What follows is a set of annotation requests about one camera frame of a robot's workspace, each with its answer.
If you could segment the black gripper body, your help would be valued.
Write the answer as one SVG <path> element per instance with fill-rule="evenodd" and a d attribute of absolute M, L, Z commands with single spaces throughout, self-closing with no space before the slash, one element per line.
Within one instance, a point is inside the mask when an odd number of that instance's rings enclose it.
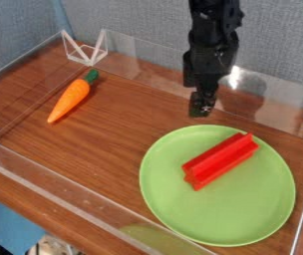
<path fill-rule="evenodd" d="M 198 94 L 216 94 L 220 80 L 232 73 L 240 42 L 213 46 L 190 43 L 183 54 L 183 85 Z"/>

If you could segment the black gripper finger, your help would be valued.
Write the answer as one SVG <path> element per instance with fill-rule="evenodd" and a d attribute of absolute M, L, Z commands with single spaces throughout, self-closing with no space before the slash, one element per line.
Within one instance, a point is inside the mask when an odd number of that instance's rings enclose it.
<path fill-rule="evenodd" d="M 206 118 L 216 106 L 217 94 L 193 92 L 189 103 L 189 115 L 193 118 Z"/>

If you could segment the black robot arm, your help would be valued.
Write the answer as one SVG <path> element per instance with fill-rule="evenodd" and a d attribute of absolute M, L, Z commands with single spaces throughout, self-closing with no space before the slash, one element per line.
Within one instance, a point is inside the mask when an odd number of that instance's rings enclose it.
<path fill-rule="evenodd" d="M 189 0 L 191 29 L 182 57 L 183 85 L 195 88 L 189 115 L 208 117 L 214 109 L 220 80 L 232 73 L 240 48 L 237 28 L 245 14 L 240 0 Z"/>

